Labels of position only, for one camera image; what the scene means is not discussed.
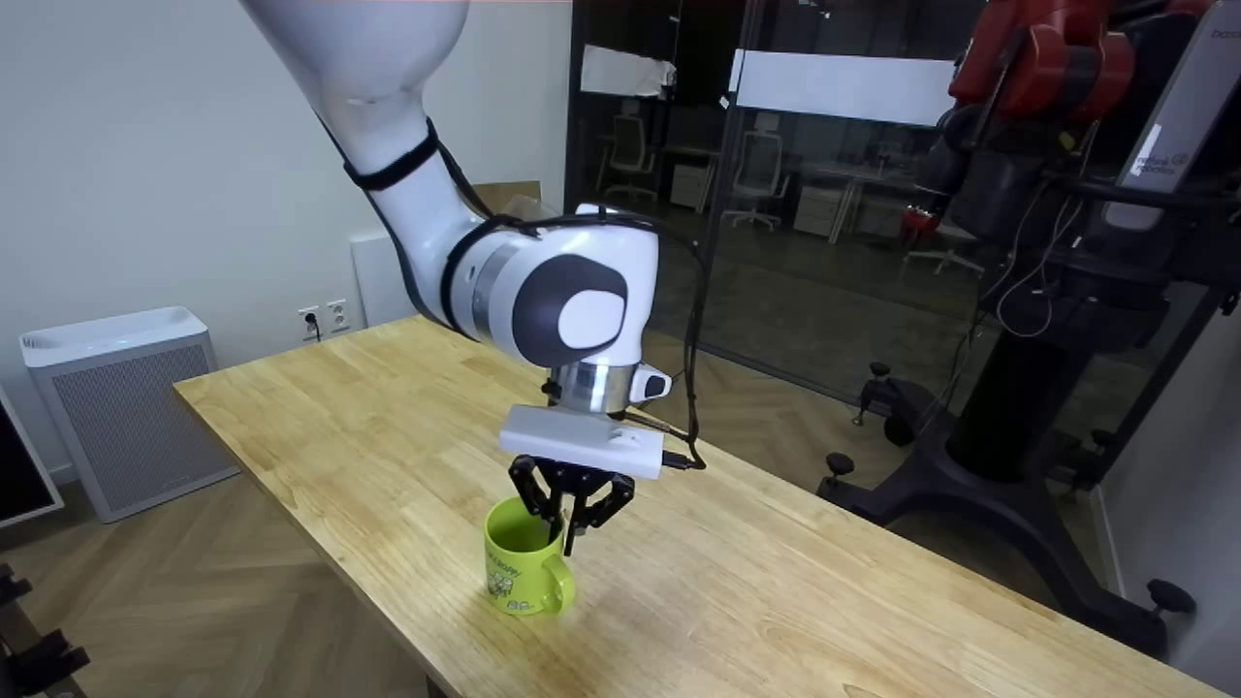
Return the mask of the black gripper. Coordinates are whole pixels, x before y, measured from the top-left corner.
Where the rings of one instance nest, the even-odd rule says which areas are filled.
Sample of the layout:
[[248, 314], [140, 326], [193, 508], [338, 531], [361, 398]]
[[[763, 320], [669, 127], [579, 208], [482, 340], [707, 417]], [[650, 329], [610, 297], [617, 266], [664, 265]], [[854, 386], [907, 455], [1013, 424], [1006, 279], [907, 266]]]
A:
[[589, 531], [610, 522], [634, 491], [630, 478], [551, 463], [551, 457], [516, 457], [507, 478], [523, 508], [548, 526], [548, 544], [560, 536], [560, 500], [573, 500], [567, 556]]

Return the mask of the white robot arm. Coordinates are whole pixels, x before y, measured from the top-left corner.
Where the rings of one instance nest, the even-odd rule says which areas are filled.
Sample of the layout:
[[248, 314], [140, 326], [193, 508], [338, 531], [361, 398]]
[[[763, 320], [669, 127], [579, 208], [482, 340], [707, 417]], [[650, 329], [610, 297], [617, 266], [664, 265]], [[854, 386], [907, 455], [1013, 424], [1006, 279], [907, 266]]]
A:
[[299, 81], [398, 251], [412, 306], [548, 373], [498, 425], [507, 478], [555, 548], [610, 522], [664, 470], [624, 412], [669, 392], [644, 359], [660, 238], [606, 205], [523, 221], [482, 205], [421, 110], [467, 0], [239, 0]]

